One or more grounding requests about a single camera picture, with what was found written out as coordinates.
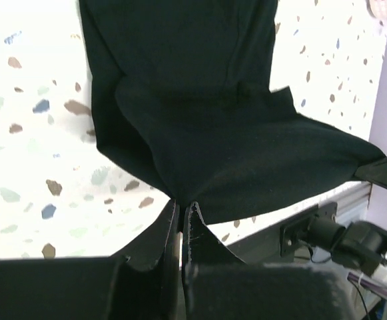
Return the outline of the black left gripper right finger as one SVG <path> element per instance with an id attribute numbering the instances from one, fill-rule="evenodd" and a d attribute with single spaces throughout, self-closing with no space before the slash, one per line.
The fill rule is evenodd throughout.
<path id="1" fill-rule="evenodd" d="M 335 271 L 282 262 L 281 227 L 227 247 L 192 203 L 183 231 L 187 319 L 355 319 L 346 282 Z"/>

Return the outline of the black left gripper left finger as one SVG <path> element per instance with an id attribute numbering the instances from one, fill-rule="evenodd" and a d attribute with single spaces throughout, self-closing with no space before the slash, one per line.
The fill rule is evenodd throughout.
<path id="1" fill-rule="evenodd" d="M 108 257 L 0 260 L 0 319 L 175 319 L 179 207 Z"/>

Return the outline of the black t-shirt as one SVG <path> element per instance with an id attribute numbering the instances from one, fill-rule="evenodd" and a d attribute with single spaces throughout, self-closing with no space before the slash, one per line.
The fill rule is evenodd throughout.
<path id="1" fill-rule="evenodd" d="M 209 224 L 354 180 L 375 145 L 269 89 L 276 1 L 81 1 L 97 149 Z"/>

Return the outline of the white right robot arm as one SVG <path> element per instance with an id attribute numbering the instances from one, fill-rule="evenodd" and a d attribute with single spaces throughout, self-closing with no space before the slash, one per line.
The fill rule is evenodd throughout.
<path id="1" fill-rule="evenodd" d="M 387 157 L 359 167 L 354 177 L 387 189 Z M 344 227 L 325 218 L 313 218 L 298 234 L 303 244 L 330 253 L 333 262 L 371 277 L 379 266 L 387 266 L 387 230 L 366 221 Z"/>

